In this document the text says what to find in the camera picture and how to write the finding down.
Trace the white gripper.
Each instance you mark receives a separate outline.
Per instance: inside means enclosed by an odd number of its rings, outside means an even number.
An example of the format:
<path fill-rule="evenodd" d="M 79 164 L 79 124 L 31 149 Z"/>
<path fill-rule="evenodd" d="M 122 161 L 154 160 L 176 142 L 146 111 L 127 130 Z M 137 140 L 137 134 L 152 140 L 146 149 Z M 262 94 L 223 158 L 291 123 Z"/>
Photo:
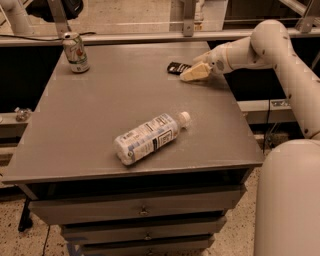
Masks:
<path fill-rule="evenodd" d="M 193 59 L 195 65 L 180 74 L 182 81 L 195 81 L 207 78 L 211 71 L 214 74 L 226 74 L 233 71 L 227 57 L 227 44 L 221 44 Z"/>

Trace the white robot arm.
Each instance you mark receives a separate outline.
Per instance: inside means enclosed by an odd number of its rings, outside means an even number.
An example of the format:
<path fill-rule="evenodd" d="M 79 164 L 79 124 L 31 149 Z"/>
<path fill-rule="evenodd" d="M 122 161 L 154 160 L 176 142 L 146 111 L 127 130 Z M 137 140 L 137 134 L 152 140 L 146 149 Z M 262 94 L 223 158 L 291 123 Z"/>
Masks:
<path fill-rule="evenodd" d="M 293 138 L 274 147 L 256 192 L 254 256 L 320 256 L 320 81 L 295 52 L 279 21 L 196 57 L 188 82 L 239 69 L 271 69 L 296 121 Z"/>

